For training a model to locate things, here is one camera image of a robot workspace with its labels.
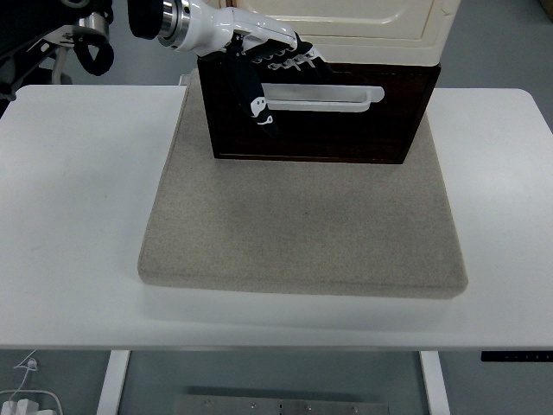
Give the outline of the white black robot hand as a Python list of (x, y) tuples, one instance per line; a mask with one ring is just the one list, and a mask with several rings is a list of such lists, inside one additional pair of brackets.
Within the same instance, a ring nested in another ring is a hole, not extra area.
[(285, 22), (234, 7), (215, 9), (203, 1), (183, 1), (175, 10), (172, 46), (219, 63), (241, 110), (272, 138), (279, 130), (257, 71), (289, 75), (295, 70), (308, 83), (325, 81), (332, 74), (315, 46)]

